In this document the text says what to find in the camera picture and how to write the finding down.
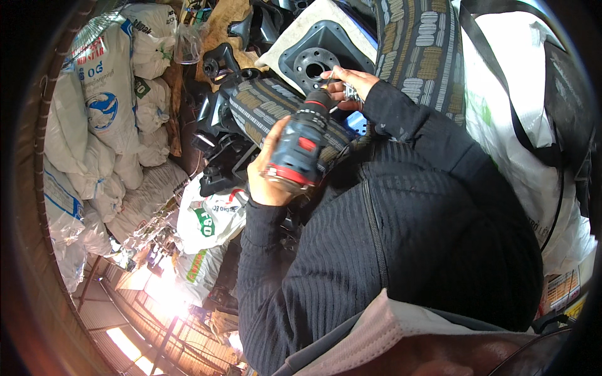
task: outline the bolt hole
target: bolt hole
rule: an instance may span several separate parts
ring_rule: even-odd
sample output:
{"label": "bolt hole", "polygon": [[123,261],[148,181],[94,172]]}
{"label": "bolt hole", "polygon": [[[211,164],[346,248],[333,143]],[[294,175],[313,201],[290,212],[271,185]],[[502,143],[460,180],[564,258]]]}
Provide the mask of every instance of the bolt hole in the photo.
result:
{"label": "bolt hole", "polygon": [[325,71],[324,66],[322,64],[317,64],[317,63],[311,63],[311,64],[307,65],[307,68],[305,68],[305,73],[307,74],[307,77],[309,77],[309,79],[312,81],[321,80],[320,75],[324,71]]}

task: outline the face mask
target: face mask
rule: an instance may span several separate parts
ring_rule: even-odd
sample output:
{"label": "face mask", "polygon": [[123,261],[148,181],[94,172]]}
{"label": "face mask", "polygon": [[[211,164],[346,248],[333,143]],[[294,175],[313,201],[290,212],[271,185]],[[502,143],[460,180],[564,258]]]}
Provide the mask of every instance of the face mask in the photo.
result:
{"label": "face mask", "polygon": [[404,337],[422,334],[518,336],[522,344],[535,336],[511,332],[474,331],[456,325],[419,306],[390,300],[386,289],[364,310],[351,332],[295,376],[331,376],[357,368],[376,359]]}

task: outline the black ribbed sweater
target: black ribbed sweater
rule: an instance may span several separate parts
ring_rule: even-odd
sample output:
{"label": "black ribbed sweater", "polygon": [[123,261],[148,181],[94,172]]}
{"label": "black ribbed sweater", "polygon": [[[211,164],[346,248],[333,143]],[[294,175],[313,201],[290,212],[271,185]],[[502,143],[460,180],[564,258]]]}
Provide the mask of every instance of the black ribbed sweater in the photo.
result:
{"label": "black ribbed sweater", "polygon": [[247,204],[240,335],[260,375],[390,298],[526,330],[542,290],[538,244],[512,188],[466,131],[380,81],[364,115],[381,134],[337,166],[282,278],[286,210]]}

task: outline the white sack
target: white sack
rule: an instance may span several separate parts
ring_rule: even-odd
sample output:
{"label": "white sack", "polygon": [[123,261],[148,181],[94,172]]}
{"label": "white sack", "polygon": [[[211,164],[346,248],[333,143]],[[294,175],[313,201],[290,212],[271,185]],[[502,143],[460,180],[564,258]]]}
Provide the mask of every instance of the white sack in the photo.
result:
{"label": "white sack", "polygon": [[102,181],[113,173],[115,152],[88,133],[84,164],[87,172],[68,173],[67,177],[82,200],[90,200],[102,193]]}
{"label": "white sack", "polygon": [[[544,109],[543,40],[547,27],[532,14],[520,12],[484,14],[476,21],[506,75],[512,102],[527,136],[535,147],[549,146],[554,136]],[[520,144],[512,127],[506,92],[464,30],[462,39],[467,131],[512,185],[542,246],[556,215],[559,173]],[[560,215],[542,252],[544,274],[571,271],[575,262],[581,262],[595,248],[592,237],[580,235],[589,231],[589,221],[578,215],[575,182],[569,171],[565,171],[564,184]],[[564,262],[567,257],[571,262]]]}
{"label": "white sack", "polygon": [[164,164],[169,155],[167,146],[167,129],[160,127],[155,132],[140,135],[141,151],[138,153],[138,161],[145,167],[154,167]]}
{"label": "white sack", "polygon": [[134,74],[153,79],[169,67],[178,20],[173,8],[160,4],[131,4],[122,12],[134,27]]}
{"label": "white sack", "polygon": [[178,234],[184,252],[196,254],[237,236],[246,223],[249,196],[241,187],[201,197],[198,174],[184,189],[178,213]]}
{"label": "white sack", "polygon": [[74,293],[78,284],[84,280],[84,267],[88,258],[85,247],[78,240],[59,250],[55,249],[54,256],[57,258],[58,269],[67,291]]}
{"label": "white sack", "polygon": [[88,128],[118,154],[137,153],[139,146],[131,35],[131,22],[118,16],[75,60],[84,90]]}
{"label": "white sack", "polygon": [[55,249],[72,244],[85,229],[84,207],[67,176],[44,158],[44,201]]}
{"label": "white sack", "polygon": [[125,186],[117,174],[113,173],[100,184],[102,193],[89,201],[90,205],[101,216],[104,223],[110,222],[123,209],[122,199],[125,196]]}
{"label": "white sack", "polygon": [[57,170],[85,172],[88,115],[73,63],[58,76],[46,122],[44,154]]}
{"label": "white sack", "polygon": [[108,229],[123,244],[134,231],[146,225],[187,181],[186,172],[172,161],[168,160],[157,167],[146,167],[142,184],[137,190],[127,190],[123,198],[123,211],[107,223]]}
{"label": "white sack", "polygon": [[113,171],[123,180],[125,188],[135,190],[142,184],[142,167],[137,154],[122,154],[115,157]]}
{"label": "white sack", "polygon": [[136,123],[142,133],[153,133],[169,120],[171,89],[162,78],[134,78]]}
{"label": "white sack", "polygon": [[195,254],[181,253],[176,261],[175,287],[190,296],[189,303],[202,307],[216,285],[228,242]]}
{"label": "white sack", "polygon": [[107,233],[107,228],[101,220],[101,216],[90,205],[84,204],[84,225],[77,243],[84,247],[88,253],[106,256],[111,253],[111,241]]}

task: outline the cordless drill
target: cordless drill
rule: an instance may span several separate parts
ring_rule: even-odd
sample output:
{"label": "cordless drill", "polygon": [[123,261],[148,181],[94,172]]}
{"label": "cordless drill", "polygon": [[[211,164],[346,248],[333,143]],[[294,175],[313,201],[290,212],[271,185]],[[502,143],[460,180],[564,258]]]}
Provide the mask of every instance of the cordless drill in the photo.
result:
{"label": "cordless drill", "polygon": [[303,105],[284,127],[280,141],[266,165],[266,179],[298,194],[318,181],[318,157],[332,106],[327,85],[307,95]]}

